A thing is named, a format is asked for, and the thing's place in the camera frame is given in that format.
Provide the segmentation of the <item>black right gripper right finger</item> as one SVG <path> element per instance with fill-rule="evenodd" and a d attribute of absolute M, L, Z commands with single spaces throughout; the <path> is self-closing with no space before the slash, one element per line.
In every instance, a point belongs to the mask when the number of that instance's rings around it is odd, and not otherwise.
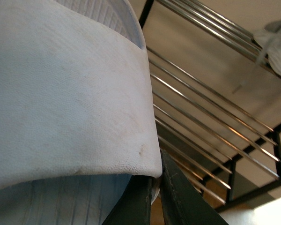
<path fill-rule="evenodd" d="M 166 225 L 226 225 L 201 197 L 170 155 L 161 150 L 163 174 L 160 195 Z"/>

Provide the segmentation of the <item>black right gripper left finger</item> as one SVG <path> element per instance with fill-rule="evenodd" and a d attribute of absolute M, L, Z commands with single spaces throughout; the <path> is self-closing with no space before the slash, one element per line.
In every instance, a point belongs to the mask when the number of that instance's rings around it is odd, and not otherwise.
<path fill-rule="evenodd" d="M 104 220 L 104 225 L 150 224 L 153 178 L 132 176 L 121 198 Z"/>

